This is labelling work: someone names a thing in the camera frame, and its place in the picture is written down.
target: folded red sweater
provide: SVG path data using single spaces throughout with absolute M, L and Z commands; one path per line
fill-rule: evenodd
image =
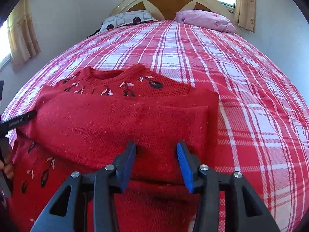
M 20 128 L 14 145 L 10 207 L 22 232 L 72 171 L 111 163 L 128 141 L 137 143 L 138 155 L 129 188 L 115 198 L 121 231 L 187 231 L 196 198 L 183 186 L 176 144 L 184 140 L 207 163 L 216 144 L 218 96 L 141 65 L 130 69 L 86 68 L 42 89 L 38 115 Z

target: wall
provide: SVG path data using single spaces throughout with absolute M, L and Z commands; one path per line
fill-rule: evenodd
M 242 37 L 267 55 L 309 105 L 309 24 L 293 0 L 256 0 L 255 33 Z
M 0 71 L 5 80 L 0 113 L 45 64 L 95 32 L 122 0 L 30 0 L 33 26 L 41 53 L 18 72 L 10 64 Z

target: bed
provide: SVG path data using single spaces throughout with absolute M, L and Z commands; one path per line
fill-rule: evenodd
M 218 172 L 241 171 L 281 231 L 293 231 L 309 207 L 309 109 L 285 74 L 241 38 L 217 0 L 123 0 L 112 15 L 147 9 L 159 22 L 98 33 L 51 60 L 17 93 L 2 120 L 28 111 L 40 88 L 85 66 L 126 69 L 137 63 L 173 80 L 219 94 Z M 237 35 L 172 21 L 184 9 L 226 16 Z M 10 142 L 16 132 L 9 133 Z M 224 231 L 224 200 L 220 200 Z

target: blue gripper pad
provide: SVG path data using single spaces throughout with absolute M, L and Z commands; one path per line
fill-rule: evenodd
M 194 193 L 194 182 L 198 178 L 198 167 L 200 166 L 197 156 L 191 154 L 184 142 L 177 144 L 177 157 L 180 165 L 182 177 L 186 188 Z
M 129 142 L 125 152 L 121 155 L 118 155 L 118 158 L 116 158 L 113 162 L 113 164 L 116 165 L 116 178 L 119 182 L 122 192 L 124 192 L 128 186 L 135 156 L 136 144 L 134 142 Z

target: arched headboard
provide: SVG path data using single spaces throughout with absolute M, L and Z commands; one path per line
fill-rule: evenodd
M 141 9 L 149 10 L 157 20 L 174 19 L 176 12 L 181 10 L 200 9 L 212 11 L 228 18 L 234 25 L 236 34 L 240 35 L 234 15 L 217 0 L 123 0 L 112 11 L 111 15 Z

